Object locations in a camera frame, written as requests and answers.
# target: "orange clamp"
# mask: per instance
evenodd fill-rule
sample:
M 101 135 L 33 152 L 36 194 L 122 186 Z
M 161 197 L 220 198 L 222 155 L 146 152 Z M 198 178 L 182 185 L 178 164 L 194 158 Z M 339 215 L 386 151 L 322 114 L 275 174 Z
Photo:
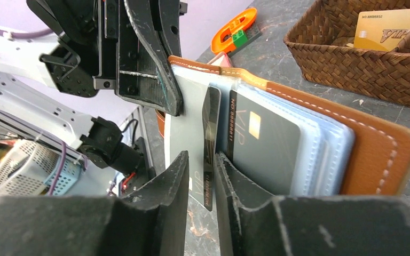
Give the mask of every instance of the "orange clamp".
M 257 18 L 257 9 L 249 8 L 238 14 L 229 23 L 223 26 L 211 41 L 211 51 L 214 54 L 219 52 L 229 53 L 236 49 L 233 44 L 232 35 L 239 30 L 248 29 Z

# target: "white plastic basket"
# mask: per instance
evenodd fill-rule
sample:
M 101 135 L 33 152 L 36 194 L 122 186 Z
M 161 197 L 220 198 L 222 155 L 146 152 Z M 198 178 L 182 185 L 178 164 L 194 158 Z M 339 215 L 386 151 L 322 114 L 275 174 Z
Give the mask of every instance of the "white plastic basket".
M 47 186 L 52 184 L 54 177 L 57 174 L 57 169 L 60 165 L 60 157 L 56 163 L 54 171 L 48 176 L 48 178 L 44 181 Z M 72 161 L 66 159 L 65 164 L 62 168 L 62 172 L 60 173 L 59 179 L 56 183 L 56 187 L 52 193 L 53 196 L 61 196 L 64 195 L 79 179 L 79 175 L 81 174 L 81 165 L 74 164 Z
M 0 163 L 0 196 L 40 195 L 58 158 L 35 142 L 18 141 Z

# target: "scratches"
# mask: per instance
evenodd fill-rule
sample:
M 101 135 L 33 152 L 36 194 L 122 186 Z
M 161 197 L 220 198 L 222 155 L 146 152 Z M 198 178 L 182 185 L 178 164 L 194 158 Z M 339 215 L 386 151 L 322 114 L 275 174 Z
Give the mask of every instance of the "scratches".
M 359 105 L 360 105 L 360 106 L 362 106 L 362 103 L 364 103 L 364 100 L 353 100 L 353 102 L 356 102 L 356 101 L 359 102 Z
M 318 230 L 323 235 L 323 238 L 325 239 L 325 242 L 328 244 L 328 246 L 330 248 L 335 248 L 336 246 L 335 246 L 334 242 L 332 241 L 332 236 L 328 232 L 328 230 L 325 227 L 323 227 L 323 225 L 319 225 Z
M 260 28 L 260 31 L 263 32 L 263 31 L 265 31 L 265 30 L 267 30 L 267 29 L 269 29 L 269 28 L 279 27 L 279 26 L 285 26 L 286 24 L 287 24 L 287 22 L 269 24 L 269 25 L 266 25 L 266 26 Z

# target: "white stitching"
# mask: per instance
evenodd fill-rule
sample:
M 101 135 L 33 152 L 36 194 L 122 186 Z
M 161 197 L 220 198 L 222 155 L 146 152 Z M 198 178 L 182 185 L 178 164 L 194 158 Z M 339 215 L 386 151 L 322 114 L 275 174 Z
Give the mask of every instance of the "white stitching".
M 178 61 L 175 61 L 175 60 L 173 60 L 173 61 L 171 61 L 171 62 L 177 63 L 177 64 L 179 64 L 179 65 L 181 65 L 181 66 L 187 65 L 189 68 L 194 68 L 194 69 L 197 69 L 197 70 L 199 70 L 199 71 L 206 70 L 206 71 L 213 72 L 213 73 L 215 73 L 215 74 L 219 74 L 219 71 L 217 71 L 217 70 L 211 70 L 211 69 L 207 69 L 207 68 L 199 68 L 199 67 L 196 67 L 196 66 L 193 66 L 193 65 L 188 65 L 188 64 L 185 64 L 185 63 L 181 63 L 181 62 L 178 62 Z M 383 187 L 383 186 L 385 185 L 385 183 L 386 183 L 385 180 L 386 180 L 386 178 L 389 176 L 389 170 L 390 170 L 390 168 L 391 168 L 392 165 L 393 165 L 393 160 L 394 160 L 394 158 L 397 156 L 397 152 L 398 152 L 398 151 L 397 151 L 398 144 L 397 144 L 397 141 L 395 140 L 394 137 L 392 137 L 392 136 L 390 136 L 390 135 L 387 135 L 386 132 L 384 132 L 384 131 L 382 131 L 382 130 L 378 130 L 377 128 L 372 127 L 372 126 L 370 126 L 370 125 L 364 124 L 364 123 L 359 122 L 359 121 L 357 121 L 357 120 L 354 120 L 354 119 L 352 119 L 352 118 L 348 118 L 348 117 L 346 117 L 346 116 L 344 116 L 344 115 L 341 115 L 341 114 L 339 114 L 339 113 L 332 112 L 331 110 L 325 109 L 325 108 L 320 107 L 320 106 L 317 106 L 317 105 L 315 105 L 315 104 L 311 104 L 311 103 L 309 103 L 309 102 L 307 102 L 307 101 L 303 101 L 303 100 L 294 98 L 294 97 L 292 97 L 292 96 L 290 96 L 290 95 L 286 95 L 286 94 L 284 94 L 284 93 L 282 93 L 282 92 L 280 92 L 280 91 L 276 91 L 276 90 L 274 90 L 274 89 L 268 88 L 268 87 L 264 86 L 262 83 L 259 83 L 259 82 L 255 81 L 255 80 L 253 80 L 253 79 L 252 79 L 250 76 L 248 76 L 247 74 L 242 74 L 242 73 L 239 73 L 239 72 L 228 72 L 228 71 L 222 71 L 222 73 L 242 75 L 242 76 L 244 76 L 246 79 L 250 80 L 251 82 L 253 82 L 253 83 L 259 85 L 260 87 L 265 87 L 267 90 L 280 93 L 280 94 L 282 94 L 283 96 L 286 96 L 286 97 L 288 97 L 288 98 L 291 98 L 291 99 L 300 101 L 300 102 L 302 102 L 302 103 L 304 103 L 304 104 L 307 104 L 307 105 L 310 105 L 310 106 L 312 106 L 312 107 L 315 107 L 315 108 L 324 110 L 324 111 L 326 111 L 326 112 L 328 112 L 328 113 L 332 113 L 332 114 L 334 114 L 334 115 L 336 115 L 336 116 L 339 116 L 339 117 L 341 117 L 341 118 L 343 118 L 343 119 L 347 119 L 347 120 L 349 120 L 349 121 L 351 121 L 351 122 L 353 122 L 353 123 L 356 123 L 356 124 L 358 124 L 358 125 L 361 125 L 361 126 L 364 126 L 364 127 L 368 127 L 369 129 L 371 129 L 371 130 L 373 130 L 373 131 L 377 131 L 377 132 L 379 132 L 380 134 L 382 134 L 383 136 L 386 136 L 389 140 L 391 140 L 392 146 L 393 146 L 393 150 L 392 150 L 391 154 L 389 155 L 389 159 L 388 159 L 388 162 L 387 162 L 387 166 L 386 166 L 386 168 L 383 170 L 383 177 L 380 179 L 379 185 L 378 185 L 378 187 L 376 188 L 376 193 L 377 193 L 377 194 L 380 194 L 380 193 L 381 193 L 381 189 L 382 189 L 382 187 Z

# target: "screw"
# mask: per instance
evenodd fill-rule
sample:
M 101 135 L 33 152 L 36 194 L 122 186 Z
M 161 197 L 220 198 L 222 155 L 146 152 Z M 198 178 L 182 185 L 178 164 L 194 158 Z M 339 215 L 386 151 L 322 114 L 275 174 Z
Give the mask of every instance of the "screw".
M 130 93 L 130 94 L 132 94 L 132 95 L 134 95 L 134 94 L 136 94 L 136 88 L 134 88 L 134 87 L 129 87 L 128 88 L 128 92 Z

